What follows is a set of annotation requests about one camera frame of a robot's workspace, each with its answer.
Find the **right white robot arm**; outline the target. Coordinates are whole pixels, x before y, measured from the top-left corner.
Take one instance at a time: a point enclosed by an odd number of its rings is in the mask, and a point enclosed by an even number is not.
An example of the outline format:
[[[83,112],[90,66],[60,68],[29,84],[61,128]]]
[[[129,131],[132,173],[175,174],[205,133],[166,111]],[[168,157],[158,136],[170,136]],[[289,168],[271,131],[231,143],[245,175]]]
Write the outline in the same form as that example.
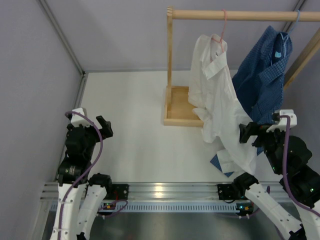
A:
[[[274,224],[284,240],[318,240],[320,238],[320,175],[308,165],[312,153],[305,142],[285,130],[269,130],[268,124],[240,124],[240,143],[256,136],[252,144],[261,147],[273,172],[282,175],[280,184],[294,203],[299,219],[288,213],[264,189],[259,181],[245,172],[232,182],[232,192],[252,201]]]

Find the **wooden clothes rack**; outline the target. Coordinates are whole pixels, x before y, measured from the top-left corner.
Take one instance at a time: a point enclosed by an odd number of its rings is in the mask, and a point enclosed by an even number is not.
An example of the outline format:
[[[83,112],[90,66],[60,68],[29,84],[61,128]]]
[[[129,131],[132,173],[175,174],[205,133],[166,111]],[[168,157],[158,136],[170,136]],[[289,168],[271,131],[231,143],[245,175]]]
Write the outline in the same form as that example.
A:
[[[223,10],[180,10],[167,8],[167,87],[165,90],[165,126],[202,127],[203,122],[192,113],[188,102],[187,86],[172,85],[173,20],[228,20],[256,22],[319,22],[318,11],[223,11]]]

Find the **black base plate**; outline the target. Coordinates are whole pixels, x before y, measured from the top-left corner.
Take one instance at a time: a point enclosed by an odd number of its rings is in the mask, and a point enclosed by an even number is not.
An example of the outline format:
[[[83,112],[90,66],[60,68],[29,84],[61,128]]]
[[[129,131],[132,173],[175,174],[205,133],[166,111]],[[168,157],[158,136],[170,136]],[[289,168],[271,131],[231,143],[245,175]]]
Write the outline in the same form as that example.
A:
[[[239,188],[235,184],[218,184],[217,193],[219,200],[226,203],[233,203],[238,200],[247,200],[242,188]]]
[[[112,184],[106,189],[104,200],[127,200],[129,194],[128,184]]]

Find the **white shirt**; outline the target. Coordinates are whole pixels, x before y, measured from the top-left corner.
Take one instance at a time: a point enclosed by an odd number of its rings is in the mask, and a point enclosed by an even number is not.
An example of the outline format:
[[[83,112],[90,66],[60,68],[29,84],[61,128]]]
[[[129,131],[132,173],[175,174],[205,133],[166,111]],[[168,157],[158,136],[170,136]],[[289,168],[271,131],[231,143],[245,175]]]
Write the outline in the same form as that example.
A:
[[[240,125],[252,119],[243,109],[232,83],[227,62],[227,43],[219,35],[201,35],[194,46],[188,90],[192,112],[203,121],[202,138],[220,149],[210,161],[226,176],[247,172],[254,175],[255,137],[240,143]]]

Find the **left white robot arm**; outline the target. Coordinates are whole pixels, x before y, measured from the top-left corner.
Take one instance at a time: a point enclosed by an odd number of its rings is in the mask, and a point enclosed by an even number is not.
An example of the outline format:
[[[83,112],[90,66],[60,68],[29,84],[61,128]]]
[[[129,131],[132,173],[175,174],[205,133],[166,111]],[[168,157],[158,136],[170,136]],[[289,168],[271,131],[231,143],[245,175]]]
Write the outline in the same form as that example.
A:
[[[114,133],[102,116],[98,128],[83,109],[66,112],[70,120],[65,140],[65,156],[58,167],[58,201],[50,238],[52,240],[88,240],[102,200],[113,195],[109,175],[89,175],[97,160],[92,160],[96,144],[103,144]]]

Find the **blue checked shirt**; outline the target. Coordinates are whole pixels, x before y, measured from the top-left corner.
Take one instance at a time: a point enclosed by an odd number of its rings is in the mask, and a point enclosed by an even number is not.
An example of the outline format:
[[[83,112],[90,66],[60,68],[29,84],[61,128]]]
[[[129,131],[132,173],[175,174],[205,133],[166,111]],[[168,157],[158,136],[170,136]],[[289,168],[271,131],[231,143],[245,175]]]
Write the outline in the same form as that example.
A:
[[[239,102],[252,121],[258,124],[273,123],[272,115],[284,100],[285,69],[289,56],[271,64],[277,34],[268,26],[257,43],[241,63],[232,83]]]

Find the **aluminium mounting rail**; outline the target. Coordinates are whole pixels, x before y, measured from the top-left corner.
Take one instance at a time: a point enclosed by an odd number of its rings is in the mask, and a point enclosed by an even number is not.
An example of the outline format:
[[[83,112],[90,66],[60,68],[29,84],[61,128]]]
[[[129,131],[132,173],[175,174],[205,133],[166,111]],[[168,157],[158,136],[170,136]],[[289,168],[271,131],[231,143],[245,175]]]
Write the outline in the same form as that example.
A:
[[[270,196],[277,202],[290,201],[287,193],[278,182],[260,182],[265,189],[270,186]],[[128,184],[130,201],[219,201],[217,185],[220,182],[132,182]],[[41,200],[58,199],[58,183],[48,182],[40,195]]]

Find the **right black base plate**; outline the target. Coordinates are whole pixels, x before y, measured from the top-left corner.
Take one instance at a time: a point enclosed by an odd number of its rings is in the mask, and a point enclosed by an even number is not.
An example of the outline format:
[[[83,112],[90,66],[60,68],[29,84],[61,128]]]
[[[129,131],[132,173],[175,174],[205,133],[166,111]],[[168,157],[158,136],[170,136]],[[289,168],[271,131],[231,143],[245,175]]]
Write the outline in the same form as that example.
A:
[[[247,200],[242,188],[239,188],[235,184],[218,184],[217,193],[219,200],[226,203],[233,203],[238,200]]]

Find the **pink wire hanger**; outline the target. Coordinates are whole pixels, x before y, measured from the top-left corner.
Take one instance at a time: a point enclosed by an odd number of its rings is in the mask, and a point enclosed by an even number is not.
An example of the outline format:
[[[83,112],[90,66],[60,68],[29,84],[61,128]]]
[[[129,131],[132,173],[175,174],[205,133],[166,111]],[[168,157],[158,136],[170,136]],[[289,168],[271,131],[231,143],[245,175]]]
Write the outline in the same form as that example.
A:
[[[219,40],[215,39],[214,37],[212,37],[211,39],[214,41],[214,42],[217,42],[220,44],[220,47],[221,47],[221,51],[222,53],[225,52],[224,50],[224,47],[223,47],[223,38],[224,38],[224,34],[225,34],[225,30],[226,30],[226,26],[227,26],[227,11],[225,9],[222,9],[223,13],[224,13],[224,23],[223,23],[223,29],[222,29],[222,32],[221,32],[221,35],[220,35],[220,38]]]

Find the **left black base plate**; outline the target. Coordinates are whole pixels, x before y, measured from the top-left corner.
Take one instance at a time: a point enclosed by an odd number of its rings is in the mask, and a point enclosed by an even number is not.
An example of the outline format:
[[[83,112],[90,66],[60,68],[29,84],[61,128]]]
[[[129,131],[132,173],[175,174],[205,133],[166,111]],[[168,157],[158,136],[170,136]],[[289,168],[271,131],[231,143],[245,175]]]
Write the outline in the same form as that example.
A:
[[[127,200],[129,194],[128,184],[112,184],[106,189],[104,200]]]

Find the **aluminium corner post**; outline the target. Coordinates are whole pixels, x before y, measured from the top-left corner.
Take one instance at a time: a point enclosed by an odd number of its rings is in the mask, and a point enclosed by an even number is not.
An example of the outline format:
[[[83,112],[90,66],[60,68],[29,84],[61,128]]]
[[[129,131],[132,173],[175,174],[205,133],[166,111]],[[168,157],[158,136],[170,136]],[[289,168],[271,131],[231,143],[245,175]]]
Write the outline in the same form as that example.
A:
[[[56,32],[59,40],[61,41],[62,46],[64,47],[65,51],[67,52],[68,56],[70,57],[73,65],[79,72],[81,76],[85,75],[85,71],[83,70],[79,60],[76,57],[75,52],[73,51],[66,35],[64,34],[62,28],[60,27],[53,11],[51,10],[49,4],[47,3],[46,0],[38,0],[37,1],[40,5],[40,7],[43,9],[45,15],[47,16],[50,24],[52,25],[54,31]]]

